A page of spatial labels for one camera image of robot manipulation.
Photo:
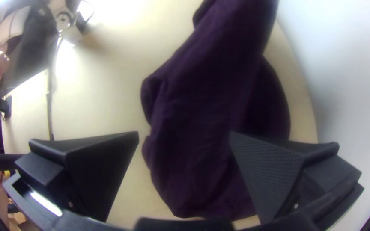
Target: white wall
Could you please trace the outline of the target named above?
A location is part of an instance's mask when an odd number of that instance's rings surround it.
[[[280,0],[278,22],[308,81],[320,142],[362,171],[365,191],[333,230],[370,217],[370,0]]]

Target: wooden surface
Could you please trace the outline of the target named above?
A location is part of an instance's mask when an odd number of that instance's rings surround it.
[[[192,33],[191,19],[201,0],[112,2],[92,1],[96,12],[90,21],[90,32],[78,46],[63,43],[59,49],[52,102],[53,132],[56,140],[139,132],[139,146],[107,220],[119,227],[133,228],[140,217],[178,219],[159,197],[142,157],[142,144],[150,127],[142,111],[140,87],[143,79],[170,58]],[[306,83],[278,25],[265,56],[287,93],[291,139],[317,142]],[[27,141],[31,138],[48,139],[45,92],[46,79],[42,76],[11,92],[13,116],[3,122],[7,152],[28,150]],[[257,216],[234,222],[236,228],[257,224]]]

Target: wire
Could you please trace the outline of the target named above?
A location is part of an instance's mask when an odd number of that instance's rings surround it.
[[[58,51],[61,47],[63,38],[61,35],[57,38],[57,47],[50,68],[48,69],[48,88],[47,88],[47,114],[48,114],[48,133],[49,140],[54,140],[54,129],[52,126],[52,92],[55,89],[55,64],[57,63]]]
[[[89,5],[91,5],[91,7],[93,8],[92,9],[92,14],[85,20],[85,23],[87,23],[92,18],[92,16],[94,16],[94,14],[95,14],[95,6],[87,0],[81,0],[81,2],[85,2]]]

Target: textured black plastic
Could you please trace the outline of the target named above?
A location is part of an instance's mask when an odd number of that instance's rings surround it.
[[[47,231],[124,231],[89,217],[80,216],[70,211],[63,211]]]
[[[230,135],[231,149],[262,223],[278,215],[306,163],[331,157],[339,147],[336,143],[276,143],[238,133]]]
[[[169,221],[141,218],[135,226],[135,231],[233,231],[231,222],[227,219],[200,221]]]
[[[322,194],[331,191],[343,179],[355,171],[355,167],[339,156],[334,156],[304,169],[304,175],[318,185]]]
[[[355,203],[363,191],[364,188],[360,184],[356,184],[354,190],[342,202],[317,221],[316,225],[320,230],[328,230]]]
[[[16,163],[22,178],[60,208],[106,221],[138,143],[137,132],[64,141],[33,139],[31,153]]]
[[[57,216],[30,196],[31,189],[22,177],[16,173],[7,179],[3,186],[19,210],[41,230],[46,230]]]
[[[271,223],[258,225],[241,231],[320,231],[313,220],[303,214],[292,214],[274,220]]]

